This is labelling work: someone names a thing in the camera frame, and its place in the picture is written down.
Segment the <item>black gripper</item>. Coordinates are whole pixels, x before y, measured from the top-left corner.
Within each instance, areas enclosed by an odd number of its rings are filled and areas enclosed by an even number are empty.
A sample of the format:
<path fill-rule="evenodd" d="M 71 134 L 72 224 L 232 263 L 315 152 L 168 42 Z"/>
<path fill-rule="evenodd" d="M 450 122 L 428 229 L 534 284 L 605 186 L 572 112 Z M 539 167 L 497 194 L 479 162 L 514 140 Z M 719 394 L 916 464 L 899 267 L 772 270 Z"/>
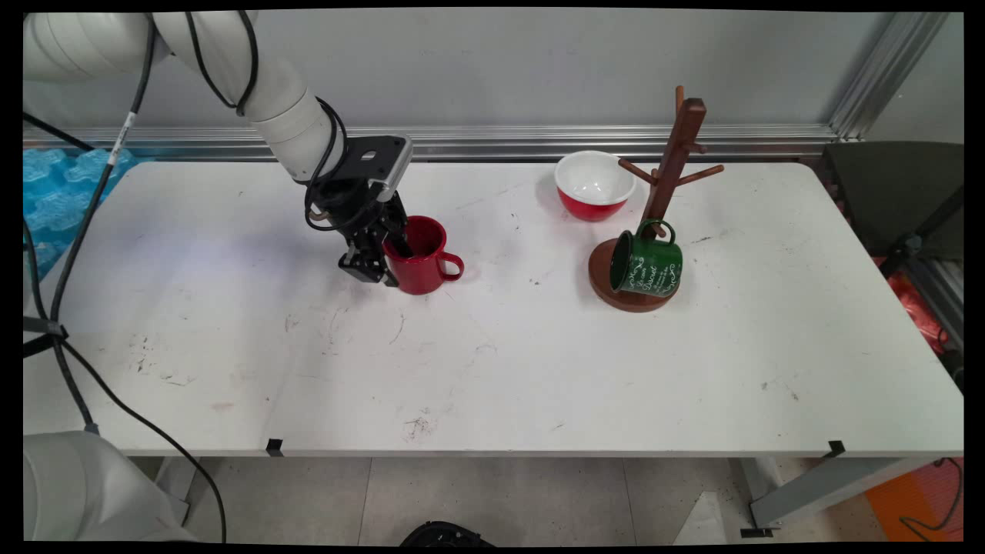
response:
<path fill-rule="evenodd" d="M 412 259 L 415 253 L 399 193 L 381 201 L 381 192 L 381 183 L 369 179 L 310 180 L 309 227 L 344 236 L 348 249 L 339 259 L 339 268 L 349 276 L 397 288 L 399 280 L 387 266 L 385 252 L 394 259 Z"/>

